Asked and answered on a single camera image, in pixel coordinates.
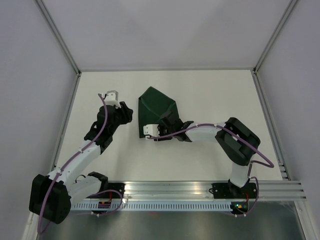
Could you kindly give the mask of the dark green cloth napkin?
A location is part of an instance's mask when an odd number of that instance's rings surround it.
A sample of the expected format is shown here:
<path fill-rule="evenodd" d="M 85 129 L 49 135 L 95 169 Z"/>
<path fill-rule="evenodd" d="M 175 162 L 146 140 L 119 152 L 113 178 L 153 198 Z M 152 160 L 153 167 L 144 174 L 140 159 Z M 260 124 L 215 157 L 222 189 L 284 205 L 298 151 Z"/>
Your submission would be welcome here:
<path fill-rule="evenodd" d="M 161 116 L 168 111 L 171 111 L 176 118 L 180 118 L 176 101 L 150 86 L 138 98 L 139 137 L 145 138 L 143 126 L 160 124 Z"/>

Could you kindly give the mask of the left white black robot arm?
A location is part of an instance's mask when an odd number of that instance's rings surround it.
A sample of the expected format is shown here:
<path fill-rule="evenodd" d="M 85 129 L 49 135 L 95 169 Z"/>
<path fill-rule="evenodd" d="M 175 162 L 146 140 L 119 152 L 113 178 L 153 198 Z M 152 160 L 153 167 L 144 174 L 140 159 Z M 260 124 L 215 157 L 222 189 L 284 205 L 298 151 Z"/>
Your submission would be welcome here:
<path fill-rule="evenodd" d="M 108 177 L 91 172 L 84 180 L 75 182 L 85 168 L 97 159 L 113 141 L 121 125 L 130 123 L 133 110 L 125 102 L 106 101 L 97 113 L 78 151 L 61 167 L 47 175 L 38 174 L 32 181 L 29 210 L 43 218 L 60 224 L 71 207 L 85 198 L 96 195 L 104 198 L 109 193 Z"/>

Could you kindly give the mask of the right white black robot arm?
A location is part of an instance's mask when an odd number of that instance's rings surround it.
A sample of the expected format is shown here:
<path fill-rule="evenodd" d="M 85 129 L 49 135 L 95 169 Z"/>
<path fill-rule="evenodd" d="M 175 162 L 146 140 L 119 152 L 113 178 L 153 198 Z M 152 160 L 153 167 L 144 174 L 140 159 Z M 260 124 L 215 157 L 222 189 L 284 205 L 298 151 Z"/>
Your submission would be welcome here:
<path fill-rule="evenodd" d="M 183 122 L 168 111 L 158 124 L 143 127 L 143 134 L 154 141 L 166 141 L 176 138 L 180 142 L 215 142 L 232 161 L 228 180 L 228 192 L 235 198 L 241 197 L 249 183 L 250 163 L 255 151 L 261 144 L 259 137 L 235 117 L 217 125 L 197 124 L 194 121 Z"/>

